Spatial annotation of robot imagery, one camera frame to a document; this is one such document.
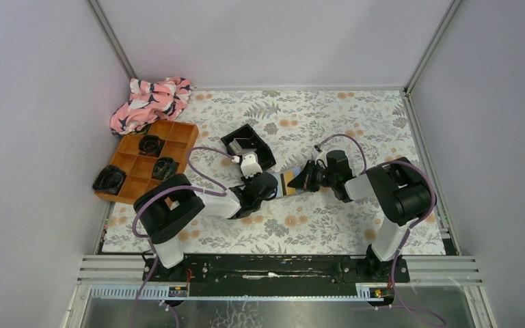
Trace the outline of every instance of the white wall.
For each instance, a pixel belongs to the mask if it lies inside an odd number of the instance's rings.
[[[414,92],[500,327],[525,327],[525,1],[466,1]]]
[[[139,77],[403,86],[450,0],[100,0]]]
[[[58,327],[127,78],[86,2],[0,1],[0,327]]]

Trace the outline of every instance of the wooden tray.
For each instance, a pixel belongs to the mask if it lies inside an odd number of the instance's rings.
[[[172,157],[178,163],[176,173],[184,173],[186,169],[186,153],[194,147],[198,137],[198,127],[194,124],[159,120],[152,124],[148,135],[156,135],[165,140],[160,157]],[[143,135],[125,135],[109,164],[115,165],[126,172],[126,180],[117,195],[94,193],[103,200],[134,204],[146,192],[157,187],[161,181],[152,179],[152,170],[158,157],[139,154],[138,143]]]

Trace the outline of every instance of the pink cloth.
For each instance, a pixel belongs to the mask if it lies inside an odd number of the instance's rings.
[[[132,79],[130,89],[130,101],[118,108],[109,121],[114,135],[141,131],[160,119],[174,120],[190,98],[190,80],[181,77],[156,83]]]

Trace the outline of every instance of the leaf pattern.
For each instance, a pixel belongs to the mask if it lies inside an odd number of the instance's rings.
[[[262,102],[263,105],[259,105],[258,103],[254,103],[245,113],[244,116],[248,116],[250,118],[270,118],[271,115],[277,114],[280,112],[280,108],[275,105],[275,103],[269,103],[266,101]]]
[[[279,129],[277,128],[277,124],[275,124],[274,122],[267,123],[267,125],[265,125],[265,128],[263,130],[264,132],[270,135],[276,135],[277,131],[279,131]]]
[[[313,145],[333,133],[355,137],[364,147],[369,166],[406,156],[420,161],[399,92],[335,91],[216,91],[193,92],[177,120],[196,124],[197,146],[224,147],[220,137],[251,124],[271,147],[280,172],[303,166]],[[342,149],[358,172],[360,153],[346,139],[323,147]],[[192,163],[228,187],[241,184],[237,165],[223,163],[215,153],[196,152]],[[193,185],[215,189],[187,167]],[[141,252],[148,242],[132,235],[135,212],[116,203],[107,224],[103,251]],[[248,218],[225,220],[198,215],[178,235],[184,252],[227,254],[364,254],[377,237],[384,215],[375,197],[339,202],[329,189],[263,202]],[[141,224],[137,229],[144,233]],[[404,254],[444,254],[438,225],[424,221],[412,231]]]

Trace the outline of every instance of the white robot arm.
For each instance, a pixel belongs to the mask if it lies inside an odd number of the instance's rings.
[[[306,191],[329,187],[337,199],[346,203],[377,197],[386,218],[375,242],[367,249],[367,258],[377,267],[374,271],[388,272],[407,229],[427,213],[432,200],[424,178],[409,166],[402,157],[396,163],[378,165],[353,176],[345,152],[332,150],[321,153],[315,161],[309,160],[288,186]]]
[[[277,185],[277,180],[271,174],[263,172],[250,179],[244,187],[231,187],[221,193],[192,187],[184,174],[176,174],[141,196],[134,203],[134,209],[139,212],[146,202],[158,194],[168,189],[178,189],[151,202],[139,218],[162,265],[171,268],[184,259],[180,243],[175,237],[196,215],[224,219],[247,217],[260,208],[263,200],[275,193]]]

